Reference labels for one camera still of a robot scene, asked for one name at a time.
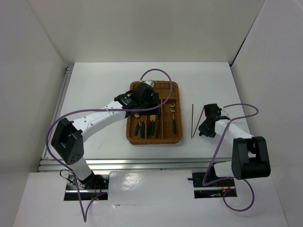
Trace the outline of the gold knife green handle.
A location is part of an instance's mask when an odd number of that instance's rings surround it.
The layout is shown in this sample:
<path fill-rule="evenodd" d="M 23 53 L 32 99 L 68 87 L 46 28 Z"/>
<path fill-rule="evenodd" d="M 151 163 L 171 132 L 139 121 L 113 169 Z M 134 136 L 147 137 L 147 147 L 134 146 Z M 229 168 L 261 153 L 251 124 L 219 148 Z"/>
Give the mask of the gold knife green handle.
<path fill-rule="evenodd" d="M 153 135 L 153 125 L 154 125 L 154 115 L 150 115 L 150 122 L 149 122 L 149 128 L 148 128 L 148 135 Z"/>
<path fill-rule="evenodd" d="M 155 128 L 156 128 L 156 120 L 157 120 L 157 115 L 152 115 L 152 129 L 151 129 L 151 135 L 153 136 L 155 134 Z"/>

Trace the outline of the large gold spoon green handle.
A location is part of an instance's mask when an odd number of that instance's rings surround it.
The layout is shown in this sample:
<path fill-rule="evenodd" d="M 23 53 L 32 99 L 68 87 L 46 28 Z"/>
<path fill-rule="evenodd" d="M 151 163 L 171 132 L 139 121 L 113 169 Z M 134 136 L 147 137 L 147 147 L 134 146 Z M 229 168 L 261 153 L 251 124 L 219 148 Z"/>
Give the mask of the large gold spoon green handle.
<path fill-rule="evenodd" d="M 145 138 L 145 123 L 144 123 L 144 119 L 143 116 L 140 116 L 141 118 L 141 138 L 144 139 Z"/>

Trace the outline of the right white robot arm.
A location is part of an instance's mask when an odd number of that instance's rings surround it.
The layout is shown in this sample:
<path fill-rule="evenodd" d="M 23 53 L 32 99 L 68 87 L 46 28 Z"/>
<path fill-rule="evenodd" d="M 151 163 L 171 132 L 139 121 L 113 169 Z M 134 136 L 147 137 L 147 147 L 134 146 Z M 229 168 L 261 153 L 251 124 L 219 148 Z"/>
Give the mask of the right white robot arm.
<path fill-rule="evenodd" d="M 216 135 L 221 136 L 203 177 L 202 184 L 204 186 L 218 185 L 222 180 L 233 178 L 247 180 L 268 177 L 271 174 L 265 138 L 246 133 L 233 123 L 235 120 L 257 115 L 258 109 L 249 104 L 241 104 L 241 106 L 252 107 L 256 112 L 231 119 L 222 115 L 223 109 L 217 104 L 204 106 L 206 119 L 198 127 L 199 136 L 209 138 L 214 138 Z M 215 158 L 224 140 L 232 146 L 232 160 L 215 163 Z"/>

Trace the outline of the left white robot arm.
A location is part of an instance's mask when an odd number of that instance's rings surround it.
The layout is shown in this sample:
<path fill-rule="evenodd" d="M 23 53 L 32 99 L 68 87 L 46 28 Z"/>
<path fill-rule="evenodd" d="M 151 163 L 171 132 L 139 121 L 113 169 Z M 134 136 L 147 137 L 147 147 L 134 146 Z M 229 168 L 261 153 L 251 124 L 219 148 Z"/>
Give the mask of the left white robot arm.
<path fill-rule="evenodd" d="M 84 142 L 103 128 L 136 114 L 129 109 L 158 106 L 160 102 L 154 96 L 154 81 L 143 81 L 137 89 L 115 97 L 102 112 L 93 112 L 73 121 L 63 118 L 58 122 L 51 145 L 75 173 L 78 185 L 88 189 L 94 183 L 93 172 L 83 157 Z"/>

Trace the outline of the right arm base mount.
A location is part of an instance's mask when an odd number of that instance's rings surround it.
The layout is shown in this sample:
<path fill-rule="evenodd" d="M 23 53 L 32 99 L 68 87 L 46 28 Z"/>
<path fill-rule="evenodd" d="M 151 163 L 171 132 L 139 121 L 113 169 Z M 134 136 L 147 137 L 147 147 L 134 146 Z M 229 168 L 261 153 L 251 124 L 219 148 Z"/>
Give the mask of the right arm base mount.
<path fill-rule="evenodd" d="M 192 176 L 187 179 L 194 187 L 195 199 L 222 198 L 224 193 L 227 193 L 226 197 L 237 197 L 234 180 L 224 180 L 203 186 L 204 175 L 205 172 L 196 172 L 192 173 Z"/>

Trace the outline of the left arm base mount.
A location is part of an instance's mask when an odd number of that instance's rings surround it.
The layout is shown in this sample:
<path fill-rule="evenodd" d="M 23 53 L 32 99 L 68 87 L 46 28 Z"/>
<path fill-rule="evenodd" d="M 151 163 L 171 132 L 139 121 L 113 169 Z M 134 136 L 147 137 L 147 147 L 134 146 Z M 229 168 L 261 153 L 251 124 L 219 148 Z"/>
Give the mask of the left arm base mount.
<path fill-rule="evenodd" d="M 109 174 L 95 175 L 92 181 L 87 181 L 84 184 L 80 180 L 75 180 L 72 173 L 67 169 L 62 169 L 59 175 L 67 181 L 64 195 L 65 201 L 79 200 L 77 186 L 83 201 L 89 201 L 95 197 L 99 201 L 108 200 Z"/>

